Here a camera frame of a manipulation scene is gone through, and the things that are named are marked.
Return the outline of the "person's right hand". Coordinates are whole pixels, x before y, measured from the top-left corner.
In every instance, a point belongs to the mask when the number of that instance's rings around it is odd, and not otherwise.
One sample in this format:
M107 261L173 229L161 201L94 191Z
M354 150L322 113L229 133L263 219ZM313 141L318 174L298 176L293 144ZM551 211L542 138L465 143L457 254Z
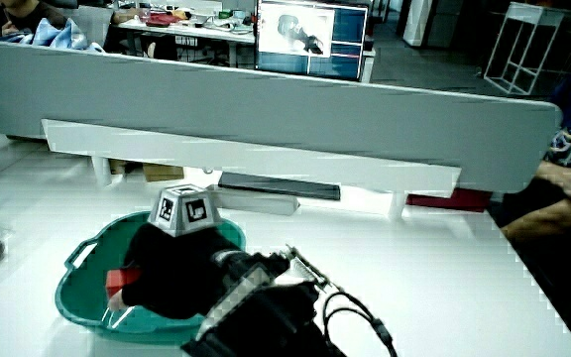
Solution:
M193 184L162 189L123 260L123 269L140 275L108 298L108 308L140 305L171 319L206 314L227 291L225 261L245 254L219 231L221 224L206 189Z

